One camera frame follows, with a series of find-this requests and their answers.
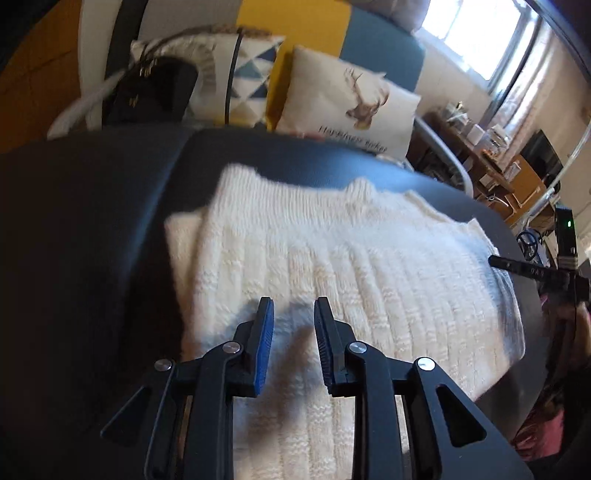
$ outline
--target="blue triangle pattern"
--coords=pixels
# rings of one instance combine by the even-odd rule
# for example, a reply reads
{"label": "blue triangle pattern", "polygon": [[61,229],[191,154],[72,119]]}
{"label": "blue triangle pattern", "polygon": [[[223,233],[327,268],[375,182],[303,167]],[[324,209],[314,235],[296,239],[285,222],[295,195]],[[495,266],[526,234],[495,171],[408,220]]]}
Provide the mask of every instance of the blue triangle pattern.
{"label": "blue triangle pattern", "polygon": [[242,67],[235,70],[234,76],[247,79],[262,79],[261,72],[258,71],[256,65],[252,62],[252,60],[246,62]]}
{"label": "blue triangle pattern", "polygon": [[261,60],[275,61],[277,59],[277,51],[275,50],[275,47],[271,47],[269,50],[264,51],[256,57]]}
{"label": "blue triangle pattern", "polygon": [[263,83],[249,98],[267,98],[267,86]]}

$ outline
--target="black bag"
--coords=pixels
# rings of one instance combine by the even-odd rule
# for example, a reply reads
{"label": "black bag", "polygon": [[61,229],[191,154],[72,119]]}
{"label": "black bag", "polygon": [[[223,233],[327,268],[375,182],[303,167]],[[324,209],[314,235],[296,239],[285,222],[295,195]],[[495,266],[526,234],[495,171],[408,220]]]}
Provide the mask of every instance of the black bag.
{"label": "black bag", "polygon": [[197,82],[197,69],[175,57],[140,60],[121,79],[105,125],[180,122]]}

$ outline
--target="metal screw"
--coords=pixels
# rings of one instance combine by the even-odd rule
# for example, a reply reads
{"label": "metal screw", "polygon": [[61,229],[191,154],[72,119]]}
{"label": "metal screw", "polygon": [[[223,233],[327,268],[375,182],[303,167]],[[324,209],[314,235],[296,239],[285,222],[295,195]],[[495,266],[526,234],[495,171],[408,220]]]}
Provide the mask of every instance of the metal screw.
{"label": "metal screw", "polygon": [[353,353],[365,353],[367,349],[368,346],[363,342],[353,342],[349,344],[349,350],[351,350]]}
{"label": "metal screw", "polygon": [[154,362],[154,368],[159,372],[166,372],[173,367],[173,363],[168,358],[161,358]]}
{"label": "metal screw", "polygon": [[240,343],[228,342],[223,344],[222,350],[226,353],[238,353],[240,351],[240,348]]}
{"label": "metal screw", "polygon": [[435,368],[435,362],[427,356],[423,356],[417,360],[417,365],[421,370],[430,372]]}

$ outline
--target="blue cushion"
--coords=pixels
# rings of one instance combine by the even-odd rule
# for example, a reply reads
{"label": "blue cushion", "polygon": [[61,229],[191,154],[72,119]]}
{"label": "blue cushion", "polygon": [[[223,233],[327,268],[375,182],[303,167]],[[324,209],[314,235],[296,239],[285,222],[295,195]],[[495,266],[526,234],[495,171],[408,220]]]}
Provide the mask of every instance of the blue cushion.
{"label": "blue cushion", "polygon": [[411,34],[385,18],[352,8],[340,58],[413,92],[423,69],[425,50]]}

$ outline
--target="black leather cushion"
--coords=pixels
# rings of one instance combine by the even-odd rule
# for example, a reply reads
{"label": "black leather cushion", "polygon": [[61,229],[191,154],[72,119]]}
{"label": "black leather cushion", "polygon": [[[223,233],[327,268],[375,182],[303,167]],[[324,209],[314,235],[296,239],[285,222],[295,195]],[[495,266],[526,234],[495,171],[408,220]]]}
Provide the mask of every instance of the black leather cushion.
{"label": "black leather cushion", "polygon": [[[462,192],[333,144],[151,125],[0,157],[0,441],[19,478],[142,477],[141,460],[98,431],[143,370],[178,357],[163,223],[206,205],[228,163],[304,186],[342,188],[364,176],[380,189],[414,189],[456,220],[478,218],[502,255],[520,255],[501,218]],[[506,435],[545,377],[535,286],[514,284],[527,354],[479,403]]]}

